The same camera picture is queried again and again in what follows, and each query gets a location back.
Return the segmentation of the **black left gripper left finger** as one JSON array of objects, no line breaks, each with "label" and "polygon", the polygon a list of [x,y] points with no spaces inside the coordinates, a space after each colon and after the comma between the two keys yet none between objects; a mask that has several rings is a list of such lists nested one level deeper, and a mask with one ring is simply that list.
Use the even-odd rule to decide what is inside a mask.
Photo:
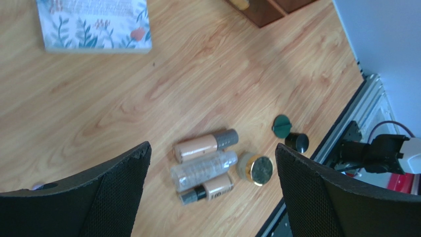
[{"label": "black left gripper left finger", "polygon": [[152,148],[148,142],[85,171],[0,195],[3,237],[131,236]]}]

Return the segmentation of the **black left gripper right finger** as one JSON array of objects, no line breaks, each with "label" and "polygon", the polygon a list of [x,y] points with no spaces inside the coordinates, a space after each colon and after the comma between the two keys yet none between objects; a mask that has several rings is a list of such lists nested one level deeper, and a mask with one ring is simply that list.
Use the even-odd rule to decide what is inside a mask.
[{"label": "black left gripper right finger", "polygon": [[420,196],[353,179],[281,143],[275,157],[293,236],[420,236]]}]

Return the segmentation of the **clear glitter bottle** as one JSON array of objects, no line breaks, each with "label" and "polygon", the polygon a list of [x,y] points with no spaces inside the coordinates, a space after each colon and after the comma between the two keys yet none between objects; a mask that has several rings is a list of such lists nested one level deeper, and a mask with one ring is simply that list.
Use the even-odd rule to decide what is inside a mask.
[{"label": "clear glitter bottle", "polygon": [[235,151],[217,151],[173,166],[170,176],[180,193],[228,172],[237,161]]}]

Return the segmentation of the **small peach bottle black cap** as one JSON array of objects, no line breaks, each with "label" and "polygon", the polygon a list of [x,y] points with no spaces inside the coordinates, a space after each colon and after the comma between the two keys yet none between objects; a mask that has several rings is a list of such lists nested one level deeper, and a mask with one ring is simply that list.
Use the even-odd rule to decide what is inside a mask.
[{"label": "small peach bottle black cap", "polygon": [[226,173],[180,193],[179,200],[182,205],[191,204],[202,199],[213,200],[232,191],[233,188],[234,182]]}]

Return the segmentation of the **peach foundation bottle grey cap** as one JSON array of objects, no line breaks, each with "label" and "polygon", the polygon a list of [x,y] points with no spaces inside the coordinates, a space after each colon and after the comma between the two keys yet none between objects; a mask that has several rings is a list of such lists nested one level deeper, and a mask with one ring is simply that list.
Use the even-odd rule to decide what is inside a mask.
[{"label": "peach foundation bottle grey cap", "polygon": [[236,130],[228,129],[174,145],[173,153],[179,163],[222,151],[239,142]]}]

